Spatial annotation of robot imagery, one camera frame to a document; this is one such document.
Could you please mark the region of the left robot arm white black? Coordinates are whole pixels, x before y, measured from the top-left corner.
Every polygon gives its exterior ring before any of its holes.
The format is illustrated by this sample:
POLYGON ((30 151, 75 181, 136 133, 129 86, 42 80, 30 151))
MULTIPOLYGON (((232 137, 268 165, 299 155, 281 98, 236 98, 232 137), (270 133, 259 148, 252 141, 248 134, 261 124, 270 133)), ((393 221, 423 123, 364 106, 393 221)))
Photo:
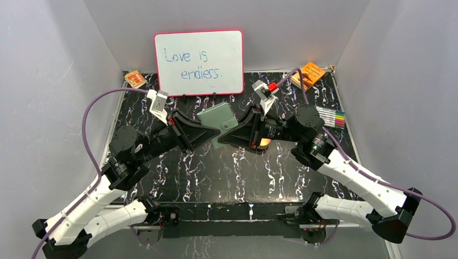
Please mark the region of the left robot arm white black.
POLYGON ((97 241, 129 225, 164 220, 165 211, 148 195, 109 213, 104 209, 148 173, 148 161, 175 147, 191 152, 219 134, 218 129, 180 111, 157 124, 150 134, 131 126, 118 128, 109 145, 112 157, 97 169, 96 179, 62 212, 33 224, 45 257, 80 258, 97 241))

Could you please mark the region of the mint green card holder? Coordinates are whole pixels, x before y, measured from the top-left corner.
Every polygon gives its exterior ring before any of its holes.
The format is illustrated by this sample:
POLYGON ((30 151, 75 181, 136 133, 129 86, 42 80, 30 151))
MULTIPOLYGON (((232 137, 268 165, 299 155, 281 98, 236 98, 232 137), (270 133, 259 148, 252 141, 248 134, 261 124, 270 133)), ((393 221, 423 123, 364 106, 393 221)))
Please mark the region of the mint green card holder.
POLYGON ((220 134, 210 140, 214 149, 222 147, 218 138, 238 125, 230 105, 226 102, 214 105, 197 113, 197 117, 202 125, 216 128, 220 134))

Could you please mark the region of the orange oval tray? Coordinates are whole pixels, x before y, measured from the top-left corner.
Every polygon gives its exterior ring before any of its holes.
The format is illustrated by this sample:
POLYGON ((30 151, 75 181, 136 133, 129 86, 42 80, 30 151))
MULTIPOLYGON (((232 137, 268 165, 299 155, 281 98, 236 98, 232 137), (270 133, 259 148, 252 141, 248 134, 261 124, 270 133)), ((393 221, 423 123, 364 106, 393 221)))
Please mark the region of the orange oval tray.
POLYGON ((268 139, 268 138, 262 138, 260 140, 260 143, 258 144, 258 146, 256 147, 257 150, 264 150, 266 149, 271 143, 271 139, 268 139))

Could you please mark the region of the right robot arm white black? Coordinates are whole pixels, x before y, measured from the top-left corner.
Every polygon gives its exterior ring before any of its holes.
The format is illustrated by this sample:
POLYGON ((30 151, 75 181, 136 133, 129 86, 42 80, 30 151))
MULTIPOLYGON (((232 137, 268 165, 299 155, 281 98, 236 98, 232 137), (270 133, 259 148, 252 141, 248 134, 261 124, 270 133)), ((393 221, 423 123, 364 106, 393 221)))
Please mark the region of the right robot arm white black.
POLYGON ((345 159, 324 132, 324 120, 315 106, 300 105, 287 119, 265 114, 252 106, 238 125, 219 137, 222 144, 254 149, 263 138, 291 141, 292 155, 304 166, 329 176, 359 196, 344 200, 315 192, 297 209, 286 209, 283 220, 290 224, 339 220, 370 227, 391 243, 401 243, 419 206, 419 191, 387 187, 373 174, 362 174, 352 159, 345 159))

